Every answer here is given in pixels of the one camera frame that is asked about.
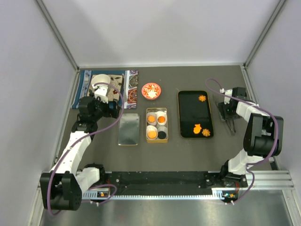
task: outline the black tray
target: black tray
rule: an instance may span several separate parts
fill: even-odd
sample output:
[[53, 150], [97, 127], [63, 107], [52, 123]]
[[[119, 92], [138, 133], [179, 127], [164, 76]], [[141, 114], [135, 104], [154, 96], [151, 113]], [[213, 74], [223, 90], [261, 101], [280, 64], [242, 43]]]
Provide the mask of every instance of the black tray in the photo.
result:
[[205, 91], [180, 91], [180, 130], [185, 138], [211, 138], [214, 135], [208, 94]]

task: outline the orange flower shape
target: orange flower shape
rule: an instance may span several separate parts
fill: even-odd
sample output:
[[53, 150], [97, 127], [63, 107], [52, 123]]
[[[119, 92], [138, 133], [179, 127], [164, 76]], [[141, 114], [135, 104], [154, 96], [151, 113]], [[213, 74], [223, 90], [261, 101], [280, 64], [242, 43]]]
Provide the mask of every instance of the orange flower shape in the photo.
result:
[[198, 100], [204, 102], [204, 101], [206, 101], [206, 96], [200, 95], [200, 96], [198, 97]]
[[203, 134], [205, 137], [208, 137], [208, 136], [210, 136], [210, 131], [209, 131], [208, 129], [203, 129], [202, 134]]

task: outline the white wall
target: white wall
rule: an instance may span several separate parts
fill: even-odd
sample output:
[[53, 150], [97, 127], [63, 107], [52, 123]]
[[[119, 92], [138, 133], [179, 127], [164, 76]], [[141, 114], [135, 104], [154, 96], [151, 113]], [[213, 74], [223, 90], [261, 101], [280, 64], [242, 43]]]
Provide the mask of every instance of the white wall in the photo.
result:
[[289, 0], [249, 71], [262, 107], [284, 118], [282, 168], [301, 199], [301, 1]]
[[50, 169], [74, 70], [33, 0], [0, 6], [0, 225], [28, 220]]
[[278, 0], [44, 0], [79, 66], [244, 63]]

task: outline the white cup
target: white cup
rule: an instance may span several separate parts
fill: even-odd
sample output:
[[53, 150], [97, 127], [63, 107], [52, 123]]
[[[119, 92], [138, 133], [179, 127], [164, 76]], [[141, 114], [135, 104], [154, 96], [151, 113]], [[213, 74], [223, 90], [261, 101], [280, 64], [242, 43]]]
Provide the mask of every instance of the white cup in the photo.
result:
[[[159, 122], [160, 121], [160, 117], [163, 117], [164, 118], [164, 122]], [[164, 126], [167, 122], [167, 114], [165, 112], [157, 112], [157, 122], [158, 122], [158, 125], [160, 126]]]
[[[166, 134], [166, 137], [165, 138], [160, 138], [159, 137], [159, 132], [164, 132], [165, 134]], [[159, 139], [167, 139], [168, 138], [168, 129], [167, 129], [167, 127], [166, 126], [160, 126], [159, 128], [158, 128], [158, 138]]]
[[[149, 133], [150, 133], [151, 131], [155, 131], [155, 132], [156, 132], [156, 137], [153, 137], [153, 138], [150, 138], [150, 137], [149, 137]], [[147, 127], [146, 127], [146, 136], [147, 136], [147, 138], [150, 139], [150, 140], [155, 140], [155, 139], [158, 137], [158, 130], [157, 130], [157, 128], [154, 127], [154, 126], [147, 126]]]
[[[149, 121], [149, 117], [150, 116], [154, 116], [155, 117], [155, 121], [154, 122], [150, 122]], [[146, 114], [146, 120], [147, 123], [150, 124], [151, 126], [155, 126], [157, 124], [157, 114], [155, 112], [149, 112]]]

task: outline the steel floor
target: steel floor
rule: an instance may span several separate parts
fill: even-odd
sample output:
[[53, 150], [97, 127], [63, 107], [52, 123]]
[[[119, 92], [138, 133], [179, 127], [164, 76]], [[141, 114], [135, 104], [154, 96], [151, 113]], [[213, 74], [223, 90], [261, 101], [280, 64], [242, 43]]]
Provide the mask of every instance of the steel floor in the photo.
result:
[[[207, 171], [220, 170], [226, 160], [233, 158], [242, 149], [247, 123], [237, 120], [237, 134], [231, 136], [211, 97], [211, 111], [214, 125], [212, 139], [186, 139], [181, 137], [177, 94], [181, 90], [205, 90], [205, 79], [218, 79], [226, 89], [246, 87], [240, 66], [198, 66], [198, 67], [143, 67], [139, 69], [137, 109], [125, 113], [140, 115], [140, 138], [138, 146], [118, 146], [118, 126], [95, 136], [86, 150], [80, 168], [88, 163], [101, 163], [107, 171]], [[155, 82], [162, 88], [155, 101], [146, 100], [141, 94], [142, 86]], [[168, 111], [169, 140], [167, 144], [148, 144], [145, 139], [145, 111], [149, 107], [165, 107]], [[61, 152], [67, 145], [70, 130], [76, 121], [78, 111], [70, 110]], [[114, 119], [102, 118], [99, 128], [104, 128]], [[269, 164], [254, 168], [270, 170]]]
[[50, 218], [40, 226], [292, 226], [282, 191], [251, 191], [234, 206], [220, 200], [111, 200]]

